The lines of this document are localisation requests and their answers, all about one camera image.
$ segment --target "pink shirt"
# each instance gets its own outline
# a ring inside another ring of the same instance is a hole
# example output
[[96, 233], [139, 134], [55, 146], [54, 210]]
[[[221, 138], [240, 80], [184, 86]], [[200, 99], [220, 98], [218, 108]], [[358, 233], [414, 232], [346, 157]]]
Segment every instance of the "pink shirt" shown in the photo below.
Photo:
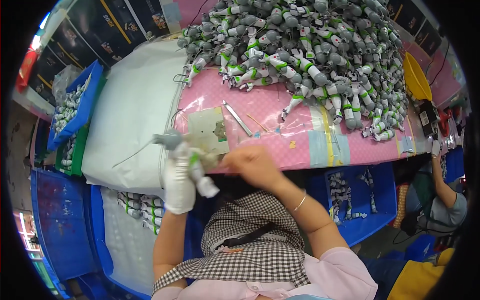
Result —
[[295, 295], [313, 295], [335, 300], [372, 300], [377, 284], [358, 256], [350, 249], [336, 247], [320, 260], [305, 254], [305, 271], [311, 284], [295, 288], [290, 282], [239, 282], [196, 280], [185, 289], [166, 287], [152, 300], [254, 300], [258, 295], [273, 300]]

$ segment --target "yellow funnel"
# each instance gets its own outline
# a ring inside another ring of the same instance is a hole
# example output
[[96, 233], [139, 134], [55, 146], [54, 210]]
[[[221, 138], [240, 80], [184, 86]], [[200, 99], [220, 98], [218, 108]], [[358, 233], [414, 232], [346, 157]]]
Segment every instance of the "yellow funnel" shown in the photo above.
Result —
[[421, 69], [419, 63], [413, 58], [410, 53], [405, 54], [403, 60], [403, 70], [405, 71], [405, 83], [407, 89], [410, 90], [413, 96], [418, 100], [427, 99], [432, 100], [432, 90], [428, 84], [425, 74]]

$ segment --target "checkered apron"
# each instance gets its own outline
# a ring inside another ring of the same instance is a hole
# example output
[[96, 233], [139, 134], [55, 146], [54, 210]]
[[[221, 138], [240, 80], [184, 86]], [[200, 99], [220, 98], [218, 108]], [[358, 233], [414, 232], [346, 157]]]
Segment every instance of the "checkered apron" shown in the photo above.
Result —
[[[253, 232], [268, 222], [275, 228], [255, 242], [234, 246], [241, 252], [216, 252], [226, 239]], [[259, 191], [223, 206], [212, 215], [202, 237], [203, 258], [189, 259], [159, 278], [160, 288], [181, 278], [309, 284], [303, 261], [303, 238], [293, 217], [272, 194]]]

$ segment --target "bare arm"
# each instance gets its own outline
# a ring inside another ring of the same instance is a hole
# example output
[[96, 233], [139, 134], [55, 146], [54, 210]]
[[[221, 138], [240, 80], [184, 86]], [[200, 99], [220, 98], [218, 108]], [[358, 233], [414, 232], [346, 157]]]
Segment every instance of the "bare arm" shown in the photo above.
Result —
[[283, 176], [263, 147], [237, 148], [224, 157], [222, 165], [239, 173], [249, 184], [273, 193], [307, 233], [315, 257], [320, 258], [334, 247], [348, 248], [325, 208], [315, 199], [307, 195], [294, 211], [305, 193]]
[[[153, 273], [155, 280], [183, 262], [183, 243], [185, 240], [185, 224], [187, 213], [174, 215], [166, 211], [162, 218], [162, 226], [153, 247]], [[182, 278], [167, 287], [187, 287]]]
[[293, 182], [285, 178], [271, 192], [283, 203], [300, 228], [305, 231], [316, 258], [320, 258], [327, 250], [334, 247], [348, 248], [347, 243], [338, 232], [338, 227], [318, 201], [307, 195], [298, 210], [294, 211], [305, 193]]
[[432, 155], [432, 177], [437, 196], [447, 208], [452, 208], [456, 201], [456, 192], [444, 182], [442, 167], [440, 166], [440, 155]]

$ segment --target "bracelet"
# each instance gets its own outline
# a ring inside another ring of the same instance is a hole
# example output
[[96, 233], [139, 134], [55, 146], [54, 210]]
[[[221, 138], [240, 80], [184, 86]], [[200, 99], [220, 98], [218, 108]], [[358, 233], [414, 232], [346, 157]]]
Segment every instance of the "bracelet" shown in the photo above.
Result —
[[297, 206], [293, 211], [296, 212], [298, 210], [298, 208], [302, 205], [303, 201], [305, 201], [305, 198], [307, 198], [307, 191], [305, 191], [305, 195], [303, 196], [303, 199], [301, 200], [299, 206]]

